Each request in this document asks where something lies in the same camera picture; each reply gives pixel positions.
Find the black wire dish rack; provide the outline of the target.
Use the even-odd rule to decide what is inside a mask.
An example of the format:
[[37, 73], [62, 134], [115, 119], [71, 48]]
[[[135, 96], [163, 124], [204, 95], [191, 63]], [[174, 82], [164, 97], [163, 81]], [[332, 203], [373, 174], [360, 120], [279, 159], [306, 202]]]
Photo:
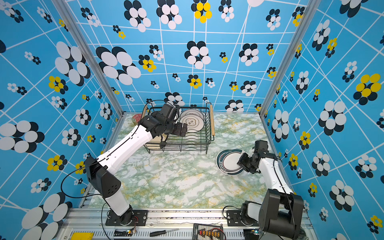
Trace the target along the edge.
[[215, 140], [214, 108], [212, 103], [202, 107], [177, 107], [173, 129], [145, 144], [146, 150], [208, 152]]

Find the white plate red green rim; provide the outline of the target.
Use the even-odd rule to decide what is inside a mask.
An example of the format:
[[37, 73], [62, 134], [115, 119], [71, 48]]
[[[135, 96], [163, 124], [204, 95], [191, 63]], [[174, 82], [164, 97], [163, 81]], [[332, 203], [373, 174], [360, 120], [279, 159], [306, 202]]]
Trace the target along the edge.
[[216, 157], [216, 165], [218, 169], [230, 176], [239, 175], [244, 169], [238, 165], [238, 161], [243, 151], [239, 149], [223, 150]]

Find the white plate green cloud outline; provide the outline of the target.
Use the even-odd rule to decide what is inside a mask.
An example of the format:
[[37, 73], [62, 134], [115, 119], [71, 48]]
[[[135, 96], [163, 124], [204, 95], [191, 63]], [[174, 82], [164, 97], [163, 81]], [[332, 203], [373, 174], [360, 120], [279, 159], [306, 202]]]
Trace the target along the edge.
[[196, 115], [185, 115], [181, 117], [180, 122], [187, 125], [188, 133], [197, 133], [204, 127], [204, 120]]

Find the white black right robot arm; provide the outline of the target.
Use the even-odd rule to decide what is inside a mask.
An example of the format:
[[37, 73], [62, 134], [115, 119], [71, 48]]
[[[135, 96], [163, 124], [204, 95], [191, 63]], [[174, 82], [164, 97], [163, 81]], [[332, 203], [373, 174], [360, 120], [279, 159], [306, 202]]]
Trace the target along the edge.
[[246, 201], [242, 204], [241, 220], [244, 225], [258, 224], [263, 232], [280, 237], [298, 239], [304, 211], [304, 200], [294, 194], [284, 180], [279, 158], [269, 152], [268, 142], [256, 141], [254, 153], [243, 153], [238, 161], [247, 173], [262, 174], [267, 191], [261, 204]]

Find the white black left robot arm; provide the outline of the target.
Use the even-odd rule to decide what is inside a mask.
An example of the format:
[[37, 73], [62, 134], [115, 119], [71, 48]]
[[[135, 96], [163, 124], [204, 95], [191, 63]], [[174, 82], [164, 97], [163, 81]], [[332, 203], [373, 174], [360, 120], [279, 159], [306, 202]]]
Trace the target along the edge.
[[169, 134], [184, 137], [187, 124], [178, 122], [180, 114], [180, 106], [166, 103], [160, 111], [142, 117], [138, 125], [115, 146], [97, 158], [89, 157], [85, 161], [89, 183], [99, 192], [121, 225], [131, 222], [133, 208], [123, 196], [122, 183], [115, 174], [139, 148], [155, 137]]

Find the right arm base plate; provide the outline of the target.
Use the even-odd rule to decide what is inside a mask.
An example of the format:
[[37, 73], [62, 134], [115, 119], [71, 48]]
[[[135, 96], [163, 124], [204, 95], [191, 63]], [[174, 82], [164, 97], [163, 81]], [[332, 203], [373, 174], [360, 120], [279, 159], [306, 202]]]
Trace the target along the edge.
[[227, 220], [229, 227], [259, 227], [259, 224], [254, 222], [252, 225], [246, 224], [241, 218], [240, 210], [225, 210], [224, 218]]

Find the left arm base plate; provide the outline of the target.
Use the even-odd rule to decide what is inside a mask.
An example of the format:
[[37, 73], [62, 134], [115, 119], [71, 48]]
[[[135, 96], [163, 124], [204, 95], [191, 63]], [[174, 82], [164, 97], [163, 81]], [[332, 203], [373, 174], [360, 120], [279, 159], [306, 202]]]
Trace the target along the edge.
[[107, 212], [106, 226], [145, 226], [148, 218], [148, 210], [132, 210], [122, 216], [116, 215], [112, 210]]

